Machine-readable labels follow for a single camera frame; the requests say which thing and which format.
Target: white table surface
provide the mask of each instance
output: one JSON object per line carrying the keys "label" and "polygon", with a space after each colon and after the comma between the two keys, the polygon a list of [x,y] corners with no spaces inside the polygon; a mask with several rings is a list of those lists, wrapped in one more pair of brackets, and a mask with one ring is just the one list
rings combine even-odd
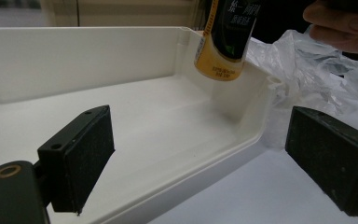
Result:
{"label": "white table surface", "polygon": [[[354,112],[337,118],[358,129],[355,104]],[[339,211],[284,149],[275,148],[150,223],[357,224],[358,217]]]}

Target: white plastic tray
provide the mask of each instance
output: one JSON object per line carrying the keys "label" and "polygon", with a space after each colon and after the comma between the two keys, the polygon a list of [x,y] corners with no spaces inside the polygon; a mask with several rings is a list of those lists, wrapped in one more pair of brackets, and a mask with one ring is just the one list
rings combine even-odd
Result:
{"label": "white plastic tray", "polygon": [[235,81],[193,65],[200,35],[181,27],[0,29],[0,164],[36,150],[79,113],[110,105],[115,152],[80,217],[144,222],[241,166],[279,80],[247,63]]}

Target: clear plastic sheet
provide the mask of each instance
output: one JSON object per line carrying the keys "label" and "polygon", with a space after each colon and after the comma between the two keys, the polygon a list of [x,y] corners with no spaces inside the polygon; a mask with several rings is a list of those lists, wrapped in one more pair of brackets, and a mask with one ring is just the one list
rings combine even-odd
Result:
{"label": "clear plastic sheet", "polygon": [[307,32],[288,30],[273,44],[250,41],[246,59],[285,82],[262,137],[268,147],[284,147],[293,105],[338,116],[358,101],[358,62]]}

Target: finger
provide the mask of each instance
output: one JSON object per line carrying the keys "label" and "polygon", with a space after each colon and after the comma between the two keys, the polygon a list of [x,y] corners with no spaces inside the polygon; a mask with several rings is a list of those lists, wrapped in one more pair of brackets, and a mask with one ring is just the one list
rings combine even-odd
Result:
{"label": "finger", "polygon": [[358,38],[358,34],[351,34],[333,30],[330,28],[313,25],[310,28],[310,37],[322,41],[326,44],[337,44],[353,41]]}
{"label": "finger", "polygon": [[304,10],[303,18],[319,26],[358,34],[358,14],[329,8],[326,1],[318,0],[309,5]]}

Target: hand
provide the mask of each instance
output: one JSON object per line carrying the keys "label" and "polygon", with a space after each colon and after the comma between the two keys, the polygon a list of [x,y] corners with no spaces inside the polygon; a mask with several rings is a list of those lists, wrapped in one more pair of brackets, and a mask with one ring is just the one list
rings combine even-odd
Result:
{"label": "hand", "polygon": [[342,51],[358,53],[358,14],[332,9],[328,0],[316,0],[303,13],[313,23],[310,37]]}

